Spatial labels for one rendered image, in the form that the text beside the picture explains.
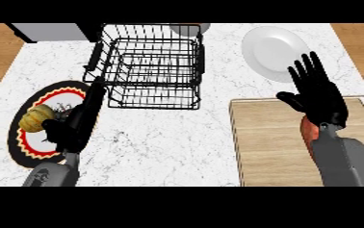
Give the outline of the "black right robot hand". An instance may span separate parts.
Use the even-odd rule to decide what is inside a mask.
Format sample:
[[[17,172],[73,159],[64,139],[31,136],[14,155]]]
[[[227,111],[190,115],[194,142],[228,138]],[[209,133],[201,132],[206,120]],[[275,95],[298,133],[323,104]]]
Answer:
[[[320,126],[329,123],[347,127],[348,108],[336,84],[330,81],[321,60],[314,51],[302,55],[287,67],[298,94],[280,91],[275,97]]]

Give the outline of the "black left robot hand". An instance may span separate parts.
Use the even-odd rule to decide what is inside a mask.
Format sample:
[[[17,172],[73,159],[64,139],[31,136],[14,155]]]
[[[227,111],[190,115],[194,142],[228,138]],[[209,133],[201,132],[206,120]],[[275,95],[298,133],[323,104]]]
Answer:
[[[42,126],[48,141],[56,144],[56,152],[80,153],[88,146],[107,89],[104,79],[96,77],[83,103],[77,105],[64,121],[46,119]]]

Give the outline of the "orange sweet potato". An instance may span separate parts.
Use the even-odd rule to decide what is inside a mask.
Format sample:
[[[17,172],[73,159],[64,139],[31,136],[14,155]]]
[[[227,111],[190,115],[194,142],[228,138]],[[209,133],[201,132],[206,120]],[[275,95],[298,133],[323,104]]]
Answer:
[[[312,153],[311,142],[318,139],[318,127],[310,122],[307,116],[302,118],[301,133],[310,153]]]

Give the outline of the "pale wooden tray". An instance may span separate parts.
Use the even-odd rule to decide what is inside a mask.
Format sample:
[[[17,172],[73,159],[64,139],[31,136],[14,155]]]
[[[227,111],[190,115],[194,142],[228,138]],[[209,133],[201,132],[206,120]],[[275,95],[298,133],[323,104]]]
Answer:
[[[277,99],[234,99],[230,112],[241,185],[321,187],[301,133],[305,115]]]

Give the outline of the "yellow squash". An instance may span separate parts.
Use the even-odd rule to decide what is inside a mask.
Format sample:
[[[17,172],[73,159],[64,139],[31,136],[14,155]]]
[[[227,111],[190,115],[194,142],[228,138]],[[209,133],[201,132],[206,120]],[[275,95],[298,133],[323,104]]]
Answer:
[[[46,105],[36,106],[21,117],[18,126],[28,133],[37,133],[45,130],[42,123],[46,119],[55,118],[55,111]]]

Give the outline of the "black red patterned round placemat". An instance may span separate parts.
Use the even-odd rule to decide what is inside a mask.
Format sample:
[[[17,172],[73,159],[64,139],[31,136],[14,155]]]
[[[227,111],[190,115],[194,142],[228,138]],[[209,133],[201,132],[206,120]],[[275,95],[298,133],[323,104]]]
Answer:
[[[55,144],[46,141],[46,132],[28,133],[19,128],[24,114],[40,104],[46,104],[56,112],[71,110],[83,103],[89,88],[91,86],[79,81],[54,83],[33,94],[19,107],[11,125],[8,147],[12,159],[21,166],[34,168],[42,162],[65,162],[62,154],[55,151]]]

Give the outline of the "white round plate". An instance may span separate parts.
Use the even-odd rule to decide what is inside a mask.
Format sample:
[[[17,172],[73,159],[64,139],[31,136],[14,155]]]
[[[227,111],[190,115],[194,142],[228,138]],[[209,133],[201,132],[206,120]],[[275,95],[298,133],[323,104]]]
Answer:
[[[256,27],[241,40],[241,54],[250,68],[280,83],[292,83],[287,67],[295,65],[308,52],[310,47],[302,38],[275,26]]]

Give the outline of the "grey black appliance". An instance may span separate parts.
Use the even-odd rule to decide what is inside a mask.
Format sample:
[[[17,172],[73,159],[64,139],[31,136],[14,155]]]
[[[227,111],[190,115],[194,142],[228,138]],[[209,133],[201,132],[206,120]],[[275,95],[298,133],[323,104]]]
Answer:
[[[88,40],[98,41],[101,23],[8,23],[15,35],[27,42]]]

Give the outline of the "grey round bowl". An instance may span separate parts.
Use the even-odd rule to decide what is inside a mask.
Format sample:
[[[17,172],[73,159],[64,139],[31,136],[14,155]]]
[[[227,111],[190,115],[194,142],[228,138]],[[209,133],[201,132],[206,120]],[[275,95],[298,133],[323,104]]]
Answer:
[[[210,27],[209,23],[178,23],[170,24],[172,31],[182,37],[196,37],[199,34],[203,34]]]

